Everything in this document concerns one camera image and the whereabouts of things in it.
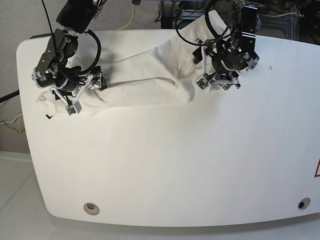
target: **white cable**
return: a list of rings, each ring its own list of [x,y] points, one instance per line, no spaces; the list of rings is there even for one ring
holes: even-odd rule
[[[283,17],[283,16],[287,16],[287,15],[296,15],[298,17],[298,14],[296,12],[288,12],[285,14],[281,14],[281,15],[266,15],[266,14],[261,14],[262,16],[266,16],[266,17],[270,17],[270,18],[279,18],[279,17]]]
[[[19,116],[16,116],[15,119],[13,121],[5,121],[5,122],[1,122],[1,124],[13,124],[19,117],[21,117],[22,114],[20,114]]]

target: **gray carpet floor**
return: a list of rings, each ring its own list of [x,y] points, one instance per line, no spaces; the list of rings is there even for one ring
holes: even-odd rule
[[[67,0],[45,0],[52,28]],[[91,27],[93,31],[116,30],[131,19],[131,0],[108,0],[102,13]],[[157,3],[143,0],[135,9],[133,22],[127,29],[160,29]],[[31,36],[49,33],[47,18],[41,0],[0,0],[0,96],[16,91],[18,87],[16,51],[18,45]],[[0,109],[0,121],[12,121],[21,114],[20,98],[15,97]],[[18,121],[11,126],[18,128]],[[0,125],[0,151],[29,153],[26,133]]]

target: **white table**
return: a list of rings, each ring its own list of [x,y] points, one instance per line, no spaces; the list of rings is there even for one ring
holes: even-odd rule
[[[170,30],[98,32],[101,65],[157,46]],[[80,39],[79,46],[90,38]],[[241,89],[186,105],[110,108],[48,120],[31,73],[48,38],[17,50],[22,111],[48,211],[117,225],[197,227],[320,212],[318,57],[315,45],[257,38],[260,62]],[[80,56],[95,48],[79,48]],[[299,210],[300,200],[311,204]],[[88,215],[84,204],[100,213]]]

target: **crumpled fabric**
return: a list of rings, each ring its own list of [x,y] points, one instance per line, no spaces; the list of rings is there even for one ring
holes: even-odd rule
[[[226,28],[223,20],[215,10],[209,13],[209,17],[213,28],[221,34]],[[190,41],[213,38],[204,16],[180,33]],[[109,76],[106,78],[108,88],[103,91],[86,89],[79,99],[81,112],[93,116],[114,107],[188,104],[195,99],[196,93],[208,92],[200,91],[195,84],[202,75],[201,69],[196,69],[202,67],[201,63],[200,66],[193,63],[192,53],[197,48],[173,34],[154,49],[101,66],[102,74]],[[81,62],[77,57],[72,61]],[[50,116],[67,113],[64,103],[55,99],[50,88],[38,97],[37,103],[45,105]]]

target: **white cloth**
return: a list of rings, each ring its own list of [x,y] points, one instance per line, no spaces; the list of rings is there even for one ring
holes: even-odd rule
[[[221,34],[226,28],[223,20],[215,10],[209,17],[213,28]],[[204,16],[180,32],[189,41],[213,38]],[[195,92],[200,91],[195,82],[200,79],[201,72],[196,71],[192,54],[197,48],[175,34],[154,49],[102,67],[103,75],[110,76],[106,78],[109,88],[103,91],[87,89],[79,100],[81,111],[94,115],[112,107],[189,103]],[[50,89],[41,94],[37,102],[47,106],[51,116],[66,113],[64,103],[55,100]]]

